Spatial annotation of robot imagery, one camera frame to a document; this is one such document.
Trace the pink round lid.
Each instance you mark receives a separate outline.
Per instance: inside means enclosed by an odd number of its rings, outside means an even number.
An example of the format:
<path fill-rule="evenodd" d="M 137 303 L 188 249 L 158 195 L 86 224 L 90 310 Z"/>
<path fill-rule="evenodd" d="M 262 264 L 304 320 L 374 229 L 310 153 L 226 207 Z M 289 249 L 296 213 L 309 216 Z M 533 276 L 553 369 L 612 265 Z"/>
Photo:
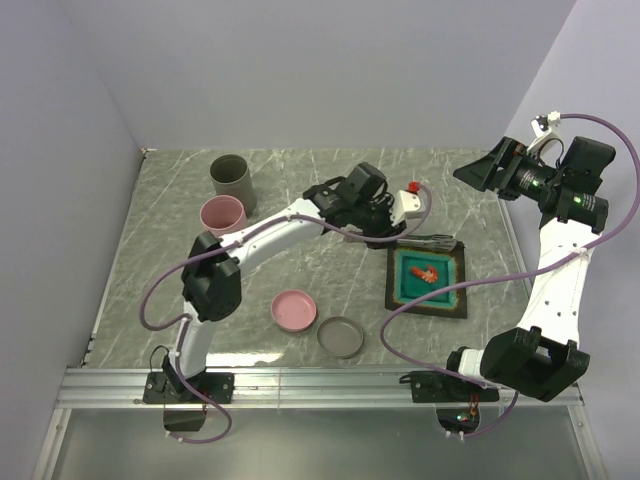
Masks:
<path fill-rule="evenodd" d="M 297 333 L 309 328 L 317 317 L 317 306 L 312 297 L 301 290 L 286 290 L 275 296 L 271 315 L 284 331 Z"/>

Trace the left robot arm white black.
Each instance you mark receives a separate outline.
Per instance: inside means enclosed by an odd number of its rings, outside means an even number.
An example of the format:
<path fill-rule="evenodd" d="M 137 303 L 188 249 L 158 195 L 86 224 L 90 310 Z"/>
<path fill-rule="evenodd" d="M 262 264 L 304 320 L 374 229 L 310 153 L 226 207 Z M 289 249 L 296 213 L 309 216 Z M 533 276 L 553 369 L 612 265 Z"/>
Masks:
<path fill-rule="evenodd" d="M 308 188 L 251 227 L 221 237 L 199 235 L 188 259 L 177 267 L 184 308 L 175 320 L 178 339 L 162 365 L 169 393 L 180 402 L 199 396 L 215 324 L 238 309 L 241 282 L 258 266 L 300 242 L 347 226 L 356 227 L 355 239 L 368 247 L 385 247 L 404 236 L 409 214 L 421 208 L 417 194 L 392 194 L 385 175 L 362 162 L 348 176 Z"/>

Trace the metal serving tongs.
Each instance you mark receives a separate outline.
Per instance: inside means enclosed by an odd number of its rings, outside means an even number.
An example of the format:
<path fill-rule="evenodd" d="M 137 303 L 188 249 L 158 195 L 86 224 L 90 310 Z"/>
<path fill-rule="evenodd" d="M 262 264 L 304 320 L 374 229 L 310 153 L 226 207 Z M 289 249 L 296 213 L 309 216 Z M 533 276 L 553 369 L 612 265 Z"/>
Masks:
<path fill-rule="evenodd" d="M 408 235 L 399 240 L 385 243 L 366 242 L 371 249 L 389 249 L 398 246 L 426 248 L 431 251 L 450 252 L 457 245 L 457 240 L 450 235 Z"/>

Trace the red shrimp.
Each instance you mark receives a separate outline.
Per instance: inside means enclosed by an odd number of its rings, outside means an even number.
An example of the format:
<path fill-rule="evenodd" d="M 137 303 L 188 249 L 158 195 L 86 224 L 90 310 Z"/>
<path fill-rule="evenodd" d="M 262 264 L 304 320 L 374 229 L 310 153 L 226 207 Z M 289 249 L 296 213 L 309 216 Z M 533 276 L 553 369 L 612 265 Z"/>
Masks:
<path fill-rule="evenodd" d="M 419 278 L 429 284 L 436 283 L 439 278 L 438 270 L 433 265 L 428 265 L 425 269 L 412 266 L 410 268 L 410 272 L 416 278 Z"/>

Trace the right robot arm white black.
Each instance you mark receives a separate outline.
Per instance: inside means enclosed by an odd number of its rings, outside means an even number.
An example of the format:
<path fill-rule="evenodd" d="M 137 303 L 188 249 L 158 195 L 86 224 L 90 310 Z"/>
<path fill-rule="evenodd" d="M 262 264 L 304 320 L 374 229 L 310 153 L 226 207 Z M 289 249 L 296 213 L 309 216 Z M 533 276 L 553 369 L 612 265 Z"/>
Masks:
<path fill-rule="evenodd" d="M 578 315 L 593 254 L 587 245 L 606 224 L 609 204 L 596 191 L 615 155 L 613 147 L 577 136 L 563 160 L 549 166 L 504 137 L 484 157 L 455 170 L 455 178 L 478 191 L 537 203 L 541 272 L 516 327 L 480 350 L 461 347 L 449 355 L 441 376 L 448 397 L 466 398 L 478 379 L 548 402 L 586 373 L 590 356 L 579 348 Z"/>

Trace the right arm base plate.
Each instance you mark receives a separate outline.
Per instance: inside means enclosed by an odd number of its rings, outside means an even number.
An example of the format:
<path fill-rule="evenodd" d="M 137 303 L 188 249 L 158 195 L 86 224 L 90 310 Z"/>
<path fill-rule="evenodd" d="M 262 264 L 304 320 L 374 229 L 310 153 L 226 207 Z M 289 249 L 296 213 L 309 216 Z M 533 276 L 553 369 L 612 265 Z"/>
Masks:
<path fill-rule="evenodd" d="M 414 404 L 497 402 L 497 388 L 482 388 L 474 383 L 434 371 L 412 371 L 399 378 L 401 385 L 410 387 Z"/>

